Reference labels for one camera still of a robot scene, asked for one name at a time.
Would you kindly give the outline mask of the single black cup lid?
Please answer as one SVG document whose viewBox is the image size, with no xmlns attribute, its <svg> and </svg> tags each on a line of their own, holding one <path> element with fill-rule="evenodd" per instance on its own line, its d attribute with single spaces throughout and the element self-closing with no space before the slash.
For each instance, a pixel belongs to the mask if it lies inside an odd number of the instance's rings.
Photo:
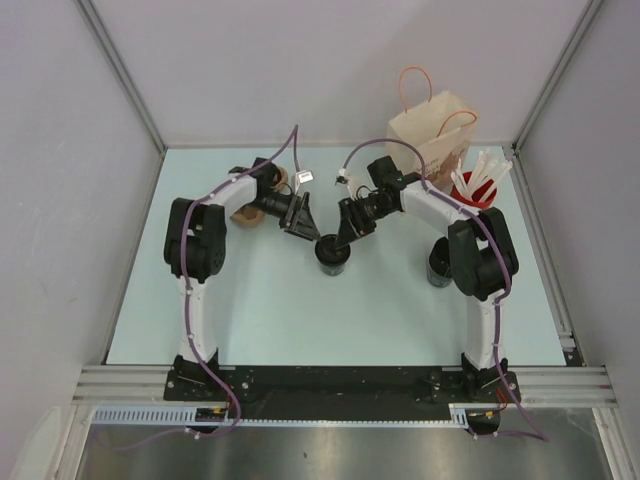
<svg viewBox="0 0 640 480">
<path fill-rule="evenodd" d="M 323 235 L 314 246 L 314 253 L 321 265 L 327 267 L 337 267 L 344 265 L 350 258 L 351 248 L 349 245 L 338 246 L 337 235 Z"/>
</svg>

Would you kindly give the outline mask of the beige paper takeout bag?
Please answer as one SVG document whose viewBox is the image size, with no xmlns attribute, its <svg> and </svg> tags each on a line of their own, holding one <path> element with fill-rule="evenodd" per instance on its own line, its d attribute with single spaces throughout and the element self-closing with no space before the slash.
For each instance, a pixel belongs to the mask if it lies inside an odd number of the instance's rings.
<svg viewBox="0 0 640 480">
<path fill-rule="evenodd" d="M 434 187 L 448 192 L 451 173 L 465 162 L 475 135 L 479 114 L 457 94 L 437 94 L 427 82 L 426 100 L 411 107 L 401 97 L 402 112 L 387 123 L 387 154 L 404 174 L 424 175 Z"/>
</svg>

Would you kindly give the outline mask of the single black paper cup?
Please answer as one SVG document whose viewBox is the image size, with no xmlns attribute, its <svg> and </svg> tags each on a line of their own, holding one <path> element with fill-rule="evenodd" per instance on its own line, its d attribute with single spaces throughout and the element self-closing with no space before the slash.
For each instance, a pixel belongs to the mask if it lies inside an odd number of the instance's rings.
<svg viewBox="0 0 640 480">
<path fill-rule="evenodd" d="M 328 276 L 337 276 L 343 273 L 347 262 L 347 259 L 339 259 L 337 261 L 319 260 L 321 271 Z"/>
</svg>

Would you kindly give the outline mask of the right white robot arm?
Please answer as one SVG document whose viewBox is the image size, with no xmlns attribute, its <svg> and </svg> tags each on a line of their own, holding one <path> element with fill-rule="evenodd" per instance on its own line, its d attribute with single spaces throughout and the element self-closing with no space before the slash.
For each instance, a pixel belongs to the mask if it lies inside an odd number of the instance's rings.
<svg viewBox="0 0 640 480">
<path fill-rule="evenodd" d="M 484 401 L 498 385 L 507 387 L 508 361 L 502 342 L 503 301 L 511 293 L 519 260 L 503 213 L 473 210 L 417 173 L 404 175 L 386 156 L 368 166 L 375 189 L 363 198 L 338 202 L 337 249 L 373 233 L 382 218 L 403 212 L 438 230 L 448 243 L 448 268 L 466 297 L 467 344 L 461 355 L 461 388 Z"/>
</svg>

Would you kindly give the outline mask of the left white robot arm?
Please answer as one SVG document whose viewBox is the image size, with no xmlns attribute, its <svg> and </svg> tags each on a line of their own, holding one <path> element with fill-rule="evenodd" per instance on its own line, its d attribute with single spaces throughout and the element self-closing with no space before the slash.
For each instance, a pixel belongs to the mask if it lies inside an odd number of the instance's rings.
<svg viewBox="0 0 640 480">
<path fill-rule="evenodd" d="M 288 184 L 287 172 L 256 158 L 250 168 L 229 170 L 222 185 L 203 200 L 177 198 L 171 204 L 163 258 L 178 280 L 184 324 L 172 372 L 197 398 L 214 397 L 221 387 L 219 339 L 209 319 L 207 291 L 226 259 L 227 223 L 251 212 L 271 215 L 279 228 L 295 237 L 316 241 L 319 230 L 310 207 L 310 193 Z"/>
</svg>

